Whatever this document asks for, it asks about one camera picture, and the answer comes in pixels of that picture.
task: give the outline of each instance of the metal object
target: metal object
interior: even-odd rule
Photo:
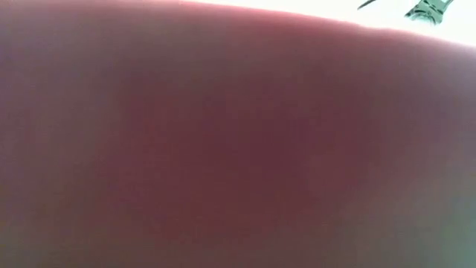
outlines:
[[[374,3],[376,0],[367,0],[357,10]],[[412,21],[426,22],[436,26],[443,21],[443,14],[454,0],[421,0],[414,8],[405,14],[405,18]]]

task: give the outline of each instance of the dark wire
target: dark wire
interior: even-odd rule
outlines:
[[[375,2],[377,0],[366,0],[366,2],[364,4],[361,4],[359,7],[357,7],[357,10],[369,5],[369,4],[372,4],[373,2]]]

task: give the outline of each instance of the skin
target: skin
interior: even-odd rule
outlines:
[[[2,267],[471,266],[475,49],[202,4],[0,10]]]

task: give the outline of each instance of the overexposed sky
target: overexposed sky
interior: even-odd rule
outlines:
[[[365,0],[188,0],[228,4],[356,22],[370,27],[404,28],[422,34],[476,46],[476,0],[454,0],[443,23],[429,28],[403,19],[419,0],[377,0],[357,11]]]

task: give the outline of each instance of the bright white background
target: bright white background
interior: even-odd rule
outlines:
[[[443,23],[429,28],[402,17],[419,0],[377,0],[357,11],[365,0],[191,0],[214,4],[229,4],[267,10],[281,10],[320,16],[377,28],[404,28],[421,34],[438,36],[476,46],[476,0],[454,0],[445,12]]]

